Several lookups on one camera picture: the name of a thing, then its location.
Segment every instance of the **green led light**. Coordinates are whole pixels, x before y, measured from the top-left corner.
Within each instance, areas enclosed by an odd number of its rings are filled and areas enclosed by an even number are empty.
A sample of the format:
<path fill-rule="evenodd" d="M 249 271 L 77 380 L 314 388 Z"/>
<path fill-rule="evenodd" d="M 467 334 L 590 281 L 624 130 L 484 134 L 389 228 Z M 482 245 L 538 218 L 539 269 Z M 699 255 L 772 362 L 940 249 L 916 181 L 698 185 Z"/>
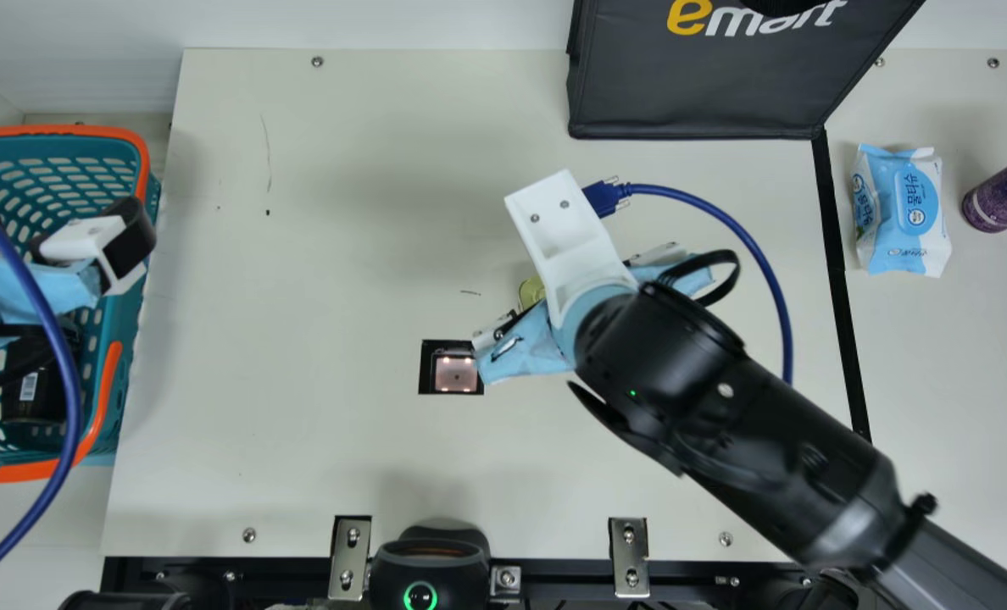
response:
<path fill-rule="evenodd" d="M 435 593 L 435 587 L 430 586 L 430 584 L 425 581 L 410 583 L 410 586 L 406 587 L 406 593 L 402 595 L 402 603 L 405 603 L 406 610 L 414 610 L 414 605 L 410 603 L 410 591 L 413 591 L 416 586 L 424 586 L 427 590 L 429 590 L 429 593 L 432 596 L 432 603 L 429 603 L 429 607 L 426 607 L 425 610 L 435 610 L 435 605 L 439 602 L 439 596 Z"/>

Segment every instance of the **blue wet wipes package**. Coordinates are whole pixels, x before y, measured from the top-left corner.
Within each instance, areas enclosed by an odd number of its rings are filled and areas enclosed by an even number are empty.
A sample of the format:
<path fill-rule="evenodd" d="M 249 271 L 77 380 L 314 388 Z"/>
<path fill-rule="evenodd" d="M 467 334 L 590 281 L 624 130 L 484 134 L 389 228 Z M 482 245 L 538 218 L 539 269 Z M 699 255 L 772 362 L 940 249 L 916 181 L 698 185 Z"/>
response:
<path fill-rule="evenodd" d="M 888 152 L 861 144 L 851 176 L 857 259 L 869 275 L 902 270 L 939 278 L 952 255 L 932 147 Z"/>

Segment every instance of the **emart logo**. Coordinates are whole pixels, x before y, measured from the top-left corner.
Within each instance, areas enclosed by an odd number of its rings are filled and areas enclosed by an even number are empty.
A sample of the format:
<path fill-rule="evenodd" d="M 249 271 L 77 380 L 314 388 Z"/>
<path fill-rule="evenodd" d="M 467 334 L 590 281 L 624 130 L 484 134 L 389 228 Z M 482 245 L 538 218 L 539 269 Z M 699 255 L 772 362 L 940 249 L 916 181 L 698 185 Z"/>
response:
<path fill-rule="evenodd" d="M 810 22 L 814 27 L 827 27 L 832 24 L 836 11 L 845 7 L 847 2 L 832 0 L 798 15 L 764 19 L 748 8 L 714 8 L 710 0 L 674 0 L 666 25 L 678 35 L 697 35 L 702 31 L 705 35 L 733 37 L 746 20 L 744 35 L 774 34 L 785 29 L 801 29 Z"/>

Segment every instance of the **green indicator light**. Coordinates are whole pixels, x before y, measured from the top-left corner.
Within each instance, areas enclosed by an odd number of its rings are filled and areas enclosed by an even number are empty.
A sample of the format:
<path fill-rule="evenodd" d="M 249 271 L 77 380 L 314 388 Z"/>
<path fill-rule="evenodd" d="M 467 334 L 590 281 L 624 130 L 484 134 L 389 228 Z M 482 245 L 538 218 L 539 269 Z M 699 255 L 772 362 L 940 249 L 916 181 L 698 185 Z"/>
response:
<path fill-rule="evenodd" d="M 414 589 L 417 587 L 425 587 L 427 592 L 426 594 L 422 593 L 421 595 L 427 595 L 427 599 L 423 597 L 420 599 L 410 597 L 410 594 L 414 593 Z M 429 602 L 429 605 L 426 607 L 423 606 L 422 603 L 418 603 L 418 606 L 414 607 L 414 602 Z M 439 597 L 435 591 L 435 587 L 430 586 L 430 584 L 426 583 L 426 581 L 410 583 L 410 586 L 406 587 L 406 593 L 402 595 L 402 603 L 406 606 L 406 610 L 435 610 L 437 602 L 439 602 Z"/>

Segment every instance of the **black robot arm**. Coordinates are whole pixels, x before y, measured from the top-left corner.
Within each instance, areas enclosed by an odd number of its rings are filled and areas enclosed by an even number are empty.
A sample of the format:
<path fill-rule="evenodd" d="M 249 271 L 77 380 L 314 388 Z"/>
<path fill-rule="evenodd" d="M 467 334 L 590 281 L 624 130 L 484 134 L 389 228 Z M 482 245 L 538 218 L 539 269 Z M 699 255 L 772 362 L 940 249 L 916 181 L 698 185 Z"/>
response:
<path fill-rule="evenodd" d="M 1007 571 L 899 499 L 891 461 L 745 354 L 690 298 L 651 283 L 582 321 L 576 397 L 688 474 L 794 561 L 839 568 L 910 610 L 1007 610 Z"/>

